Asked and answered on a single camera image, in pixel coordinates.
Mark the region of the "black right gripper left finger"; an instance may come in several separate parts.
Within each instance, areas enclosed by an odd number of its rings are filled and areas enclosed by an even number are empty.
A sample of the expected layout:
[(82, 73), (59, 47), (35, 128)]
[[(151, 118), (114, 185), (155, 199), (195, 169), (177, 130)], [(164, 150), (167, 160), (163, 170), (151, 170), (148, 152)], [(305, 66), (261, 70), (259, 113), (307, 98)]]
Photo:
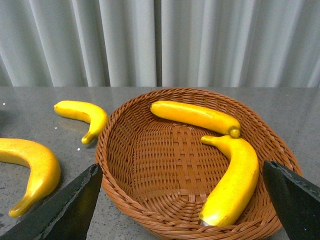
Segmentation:
[(3, 234), (2, 240), (85, 240), (103, 172), (92, 164), (65, 188)]

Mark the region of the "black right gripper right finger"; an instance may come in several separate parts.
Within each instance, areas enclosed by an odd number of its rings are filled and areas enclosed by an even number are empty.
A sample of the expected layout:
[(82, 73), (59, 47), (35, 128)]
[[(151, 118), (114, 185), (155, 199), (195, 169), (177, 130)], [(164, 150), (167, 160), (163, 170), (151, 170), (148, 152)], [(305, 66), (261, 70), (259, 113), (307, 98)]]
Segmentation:
[(320, 238), (320, 188), (277, 161), (265, 161), (263, 182), (291, 240)]

